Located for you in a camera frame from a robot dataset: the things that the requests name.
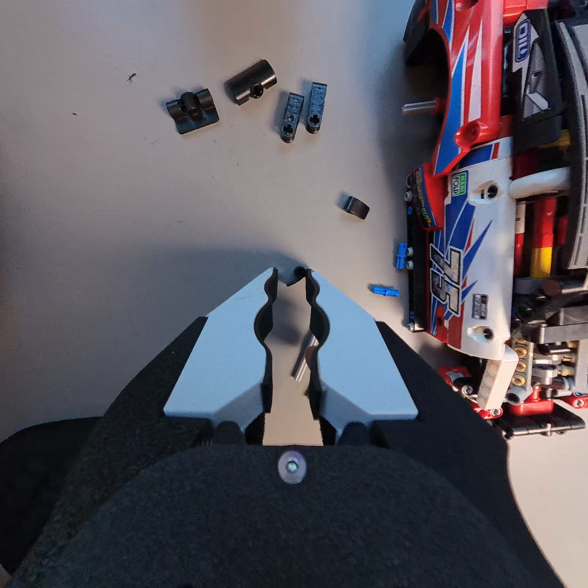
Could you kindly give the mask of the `black angled lego piece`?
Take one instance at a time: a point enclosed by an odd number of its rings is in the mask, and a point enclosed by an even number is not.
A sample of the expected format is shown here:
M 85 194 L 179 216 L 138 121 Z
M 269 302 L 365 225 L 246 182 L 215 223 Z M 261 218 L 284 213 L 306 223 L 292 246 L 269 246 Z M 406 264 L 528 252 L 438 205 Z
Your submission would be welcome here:
M 196 92 L 184 92 L 179 98 L 166 102 L 165 106 L 180 135 L 220 121 L 217 107 L 208 88 Z

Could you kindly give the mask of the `black curved lego piece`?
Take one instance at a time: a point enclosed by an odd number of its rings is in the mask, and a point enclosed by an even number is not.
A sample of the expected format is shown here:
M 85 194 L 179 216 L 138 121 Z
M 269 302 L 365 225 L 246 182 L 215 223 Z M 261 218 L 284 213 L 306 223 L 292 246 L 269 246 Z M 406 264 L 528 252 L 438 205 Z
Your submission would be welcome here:
M 224 87 L 232 102 L 241 106 L 251 99 L 260 99 L 276 84 L 274 68 L 266 59 L 261 59 L 228 79 Z

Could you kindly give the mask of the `black wrist rest pad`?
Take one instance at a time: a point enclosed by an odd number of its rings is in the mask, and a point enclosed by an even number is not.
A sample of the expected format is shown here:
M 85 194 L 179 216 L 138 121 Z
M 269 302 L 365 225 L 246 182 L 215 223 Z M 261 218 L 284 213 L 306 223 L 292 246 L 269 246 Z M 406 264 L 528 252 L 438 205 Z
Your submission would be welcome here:
M 101 417 L 37 424 L 1 442 L 1 566 L 12 576 L 45 527 Z

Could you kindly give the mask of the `small black rounded lego slope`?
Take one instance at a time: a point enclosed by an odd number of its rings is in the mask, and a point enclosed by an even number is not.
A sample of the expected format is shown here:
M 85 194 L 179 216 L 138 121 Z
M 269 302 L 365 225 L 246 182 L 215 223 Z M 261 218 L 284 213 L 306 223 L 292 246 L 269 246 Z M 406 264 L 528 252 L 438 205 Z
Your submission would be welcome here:
M 341 202 L 342 211 L 360 220 L 365 220 L 370 212 L 370 207 L 365 202 L 354 196 L 345 196 Z

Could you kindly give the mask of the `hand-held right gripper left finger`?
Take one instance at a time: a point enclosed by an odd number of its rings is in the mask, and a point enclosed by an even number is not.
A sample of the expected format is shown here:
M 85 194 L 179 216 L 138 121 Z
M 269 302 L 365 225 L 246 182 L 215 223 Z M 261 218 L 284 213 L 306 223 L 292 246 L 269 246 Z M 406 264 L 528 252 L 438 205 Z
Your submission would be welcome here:
M 173 386 L 167 417 L 237 425 L 245 433 L 272 406 L 273 328 L 278 271 L 269 268 L 210 312 Z

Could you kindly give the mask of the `grey lego axle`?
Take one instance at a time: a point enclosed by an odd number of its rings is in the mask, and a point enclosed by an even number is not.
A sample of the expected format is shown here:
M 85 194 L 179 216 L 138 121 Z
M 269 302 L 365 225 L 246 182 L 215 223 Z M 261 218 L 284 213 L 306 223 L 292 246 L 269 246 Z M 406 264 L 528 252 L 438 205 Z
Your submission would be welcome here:
M 295 363 L 295 365 L 292 369 L 292 373 L 291 373 L 294 380 L 298 383 L 302 381 L 303 377 L 305 376 L 305 372 L 308 369 L 308 367 L 306 366 L 306 363 L 305 363 L 305 350 L 309 345 L 313 345 L 315 343 L 318 344 L 318 340 L 314 336 L 314 334 L 309 330 L 308 333 L 304 337 L 302 347 L 300 349 L 300 352 L 298 354 L 298 358 L 296 360 L 296 363 Z

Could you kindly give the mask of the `lego race car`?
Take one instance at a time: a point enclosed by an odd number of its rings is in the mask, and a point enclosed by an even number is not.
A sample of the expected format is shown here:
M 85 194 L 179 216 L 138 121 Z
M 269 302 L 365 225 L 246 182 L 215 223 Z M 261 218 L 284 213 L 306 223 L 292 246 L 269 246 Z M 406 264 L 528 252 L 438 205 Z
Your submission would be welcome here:
M 587 1 L 415 1 L 405 64 L 440 96 L 406 180 L 408 328 L 460 354 L 438 373 L 505 439 L 587 410 Z

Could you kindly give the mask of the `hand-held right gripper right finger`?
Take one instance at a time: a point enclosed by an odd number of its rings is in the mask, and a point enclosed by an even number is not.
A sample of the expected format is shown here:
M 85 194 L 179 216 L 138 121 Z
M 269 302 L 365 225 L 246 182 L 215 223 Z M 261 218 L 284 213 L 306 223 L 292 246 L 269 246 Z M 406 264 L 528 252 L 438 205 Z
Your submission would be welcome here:
M 376 320 L 317 271 L 305 271 L 310 331 L 316 339 L 307 390 L 327 435 L 358 423 L 412 421 L 417 406 Z

